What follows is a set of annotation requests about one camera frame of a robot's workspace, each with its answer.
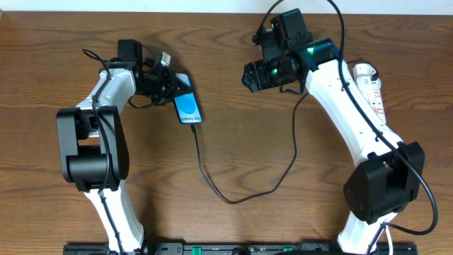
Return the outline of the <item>blue Galaxy smartphone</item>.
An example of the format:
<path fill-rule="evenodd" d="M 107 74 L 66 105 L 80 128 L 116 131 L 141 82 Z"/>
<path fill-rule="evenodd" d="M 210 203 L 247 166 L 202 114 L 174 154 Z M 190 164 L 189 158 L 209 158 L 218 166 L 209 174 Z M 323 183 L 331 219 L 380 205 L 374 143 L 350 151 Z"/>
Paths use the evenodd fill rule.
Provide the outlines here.
<path fill-rule="evenodd" d="M 202 123 L 202 115 L 198 108 L 195 93 L 193 92 L 188 75 L 177 73 L 176 77 L 183 85 L 186 85 L 190 89 L 189 93 L 173 99 L 180 124 L 191 125 Z"/>

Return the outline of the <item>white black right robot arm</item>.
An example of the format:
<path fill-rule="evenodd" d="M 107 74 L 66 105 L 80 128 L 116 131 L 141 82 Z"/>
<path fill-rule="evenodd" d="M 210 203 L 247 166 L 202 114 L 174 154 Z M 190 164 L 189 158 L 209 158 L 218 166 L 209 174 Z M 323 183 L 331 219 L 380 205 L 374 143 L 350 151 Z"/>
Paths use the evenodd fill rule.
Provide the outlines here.
<path fill-rule="evenodd" d="M 350 214 L 337 242 L 348 254 L 371 253 L 382 226 L 417 198 L 424 151 L 417 142 L 404 143 L 377 115 L 334 42 L 314 40 L 299 9 L 270 24 L 252 37 L 263 58 L 245 65 L 243 85 L 255 93 L 298 81 L 321 104 L 355 165 L 343 187 Z"/>

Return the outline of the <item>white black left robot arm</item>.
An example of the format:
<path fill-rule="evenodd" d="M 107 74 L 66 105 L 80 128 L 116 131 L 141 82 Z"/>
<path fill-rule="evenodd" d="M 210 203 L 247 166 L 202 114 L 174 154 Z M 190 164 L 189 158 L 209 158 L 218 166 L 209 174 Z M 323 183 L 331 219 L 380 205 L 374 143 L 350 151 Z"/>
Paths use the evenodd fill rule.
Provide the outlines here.
<path fill-rule="evenodd" d="M 117 42 L 117 56 L 103 59 L 82 51 L 102 64 L 92 92 L 77 106 L 57 112 L 57 137 L 62 175 L 95 207 L 108 236 L 104 245 L 76 245 L 65 254 L 153 254 L 127 192 L 130 170 L 120 115 L 133 96 L 145 96 L 150 106 L 175 102 L 193 92 L 187 74 L 170 68 L 170 56 L 143 57 L 145 48 L 133 39 Z"/>

